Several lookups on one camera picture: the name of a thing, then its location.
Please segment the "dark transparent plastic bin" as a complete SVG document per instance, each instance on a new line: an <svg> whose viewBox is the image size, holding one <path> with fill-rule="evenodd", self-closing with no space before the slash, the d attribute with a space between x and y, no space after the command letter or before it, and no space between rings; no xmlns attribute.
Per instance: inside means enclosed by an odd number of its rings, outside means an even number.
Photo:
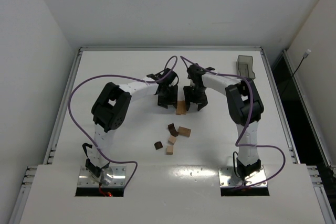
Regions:
<svg viewBox="0 0 336 224"><path fill-rule="evenodd" d="M253 63L252 56L239 55L236 61L237 74L239 76L254 80L256 76L253 71Z"/></svg>

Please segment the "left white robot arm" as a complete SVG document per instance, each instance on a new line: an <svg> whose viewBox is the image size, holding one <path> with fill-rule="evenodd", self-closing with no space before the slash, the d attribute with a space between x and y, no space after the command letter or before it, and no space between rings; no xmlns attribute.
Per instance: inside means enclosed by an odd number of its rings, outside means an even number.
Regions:
<svg viewBox="0 0 336 224"><path fill-rule="evenodd" d="M86 168L96 178L112 162L103 155L104 150L111 147L116 129L124 122L128 108L132 102L147 96L156 95L157 105L167 109L177 107L178 75L167 68L157 74L149 74L143 79L133 79L128 84L117 85L107 83L92 106L91 114L94 122L94 138L92 144L84 144L92 149L87 154Z"/></svg>

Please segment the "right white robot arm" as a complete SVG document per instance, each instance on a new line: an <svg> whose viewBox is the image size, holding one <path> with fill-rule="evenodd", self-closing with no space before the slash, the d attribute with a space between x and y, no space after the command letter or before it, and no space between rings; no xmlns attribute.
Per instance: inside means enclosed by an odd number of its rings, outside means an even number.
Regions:
<svg viewBox="0 0 336 224"><path fill-rule="evenodd" d="M238 132L236 176L245 179L261 168L257 151L257 128L264 105L252 79L212 74L212 70L213 68L204 69L197 64L187 67L190 85L183 87L186 110L189 110L191 104L197 105L198 110L207 106L207 88L226 97L230 118L236 123Z"/></svg>

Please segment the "light long wood block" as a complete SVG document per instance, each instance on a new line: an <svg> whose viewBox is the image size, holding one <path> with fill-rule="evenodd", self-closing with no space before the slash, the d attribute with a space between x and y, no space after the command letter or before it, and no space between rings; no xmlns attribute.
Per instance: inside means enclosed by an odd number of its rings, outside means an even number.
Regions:
<svg viewBox="0 0 336 224"><path fill-rule="evenodd" d="M176 115L181 115L181 101L177 102Z"/></svg>
<svg viewBox="0 0 336 224"><path fill-rule="evenodd" d="M181 101L181 114L185 115L187 113L185 101Z"/></svg>

